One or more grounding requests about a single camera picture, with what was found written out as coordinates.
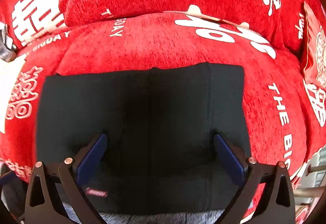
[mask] black metal clamp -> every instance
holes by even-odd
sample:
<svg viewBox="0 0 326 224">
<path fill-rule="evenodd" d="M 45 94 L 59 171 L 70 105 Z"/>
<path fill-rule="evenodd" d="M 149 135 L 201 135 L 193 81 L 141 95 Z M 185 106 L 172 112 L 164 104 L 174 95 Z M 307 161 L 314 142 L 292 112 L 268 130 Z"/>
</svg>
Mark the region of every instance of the black metal clamp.
<svg viewBox="0 0 326 224">
<path fill-rule="evenodd" d="M 215 224 L 239 224 L 246 213 L 260 183 L 265 183 L 263 194 L 248 224 L 294 224 L 295 206 L 290 177 L 284 162 L 276 165 L 260 164 L 247 158 L 223 133 L 214 136 L 214 148 L 239 191 Z M 20 218 L 25 224 L 72 224 L 59 197 L 55 183 L 61 183 L 82 224 L 105 224 L 87 199 L 80 186 L 88 181 L 108 145 L 105 134 L 96 136 L 87 147 L 62 163 L 34 166 L 27 190 L 25 213 Z M 0 184 L 5 182 L 0 177 Z M 2 202 L 1 223 L 16 224 Z"/>
</svg>

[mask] metal pole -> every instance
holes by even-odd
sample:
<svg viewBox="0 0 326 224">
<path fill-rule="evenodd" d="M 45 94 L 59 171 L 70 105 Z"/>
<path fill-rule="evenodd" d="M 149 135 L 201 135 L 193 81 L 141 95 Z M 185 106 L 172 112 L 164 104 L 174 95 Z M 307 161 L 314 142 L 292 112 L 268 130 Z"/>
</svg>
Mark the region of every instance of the metal pole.
<svg viewBox="0 0 326 224">
<path fill-rule="evenodd" d="M 321 197 L 325 190 L 325 186 L 315 188 L 297 188 L 293 191 L 295 197 Z"/>
<path fill-rule="evenodd" d="M 326 170 L 326 165 L 320 165 L 320 166 L 308 168 L 309 173 L 314 172 L 314 171 L 321 171 L 321 170 Z"/>
</svg>

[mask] black cloth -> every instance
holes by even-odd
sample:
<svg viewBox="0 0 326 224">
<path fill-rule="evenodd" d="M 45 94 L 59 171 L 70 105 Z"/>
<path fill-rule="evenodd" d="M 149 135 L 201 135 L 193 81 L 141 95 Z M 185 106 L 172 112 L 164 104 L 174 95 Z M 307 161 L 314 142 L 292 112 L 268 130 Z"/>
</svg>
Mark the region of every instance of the black cloth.
<svg viewBox="0 0 326 224">
<path fill-rule="evenodd" d="M 38 110 L 37 159 L 61 162 L 106 131 L 108 150 L 83 186 L 108 192 L 105 198 L 88 196 L 98 211 L 223 209 L 237 187 L 216 162 L 213 134 L 224 132 L 250 156 L 243 83 L 242 67 L 210 63 L 47 77 Z"/>
<path fill-rule="evenodd" d="M 10 172 L 10 169 L 6 164 L 3 164 L 0 175 L 7 172 Z M 28 184 L 18 177 L 15 177 L 6 185 L 0 186 L 0 194 L 3 193 L 9 212 L 17 219 L 25 212 L 27 188 Z"/>
</svg>

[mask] metal screw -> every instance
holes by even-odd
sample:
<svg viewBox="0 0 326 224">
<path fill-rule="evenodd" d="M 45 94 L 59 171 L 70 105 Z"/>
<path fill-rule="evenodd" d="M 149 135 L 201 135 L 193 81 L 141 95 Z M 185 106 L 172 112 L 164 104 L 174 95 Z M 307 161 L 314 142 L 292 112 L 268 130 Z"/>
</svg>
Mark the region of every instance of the metal screw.
<svg viewBox="0 0 326 224">
<path fill-rule="evenodd" d="M 285 168 L 285 167 L 286 167 L 286 165 L 285 165 L 285 163 L 284 163 L 283 161 L 278 162 L 278 165 L 279 165 L 281 168 Z"/>
<path fill-rule="evenodd" d="M 72 163 L 72 158 L 66 158 L 65 159 L 65 164 L 70 164 Z"/>
<path fill-rule="evenodd" d="M 38 161 L 35 163 L 35 167 L 36 168 L 40 168 L 42 166 L 42 162 L 41 161 Z"/>
<path fill-rule="evenodd" d="M 256 163 L 257 163 L 257 160 L 256 160 L 254 157 L 250 157 L 250 158 L 248 159 L 248 161 L 249 161 L 249 163 L 251 163 L 251 164 L 256 164 Z"/>
</svg>

